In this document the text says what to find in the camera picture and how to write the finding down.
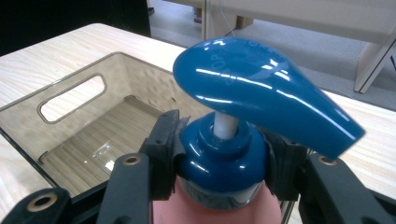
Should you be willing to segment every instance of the wooden table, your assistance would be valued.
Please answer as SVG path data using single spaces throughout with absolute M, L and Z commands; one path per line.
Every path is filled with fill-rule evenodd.
M 0 58 L 0 107 L 122 51 L 172 71 L 184 49 L 103 24 L 92 24 Z M 366 187 L 396 198 L 396 113 L 328 93 L 367 134 L 342 159 Z M 0 219 L 26 195 L 50 185 L 0 137 Z M 292 222 L 298 223 L 293 213 Z

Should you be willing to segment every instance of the translucent plastic bin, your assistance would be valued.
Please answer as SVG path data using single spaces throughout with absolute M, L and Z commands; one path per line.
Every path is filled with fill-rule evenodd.
M 210 110 L 172 74 L 116 52 L 0 110 L 3 134 L 53 186 L 72 196 L 109 178 L 171 109 L 194 120 Z

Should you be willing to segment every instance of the white floor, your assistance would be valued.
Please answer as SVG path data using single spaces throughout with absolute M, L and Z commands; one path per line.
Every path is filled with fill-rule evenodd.
M 153 38 L 185 48 L 201 41 L 201 24 L 193 21 L 192 7 L 163 0 L 150 3 L 155 8 L 150 16 Z M 280 50 L 323 90 L 396 111 L 396 71 L 390 61 L 366 93 L 353 91 L 362 41 L 258 20 L 234 34 Z

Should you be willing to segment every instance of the white pump stem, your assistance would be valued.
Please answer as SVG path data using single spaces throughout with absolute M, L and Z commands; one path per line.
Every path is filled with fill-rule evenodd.
M 238 119 L 219 111 L 215 113 L 213 133 L 220 139 L 228 140 L 235 137 L 238 128 Z

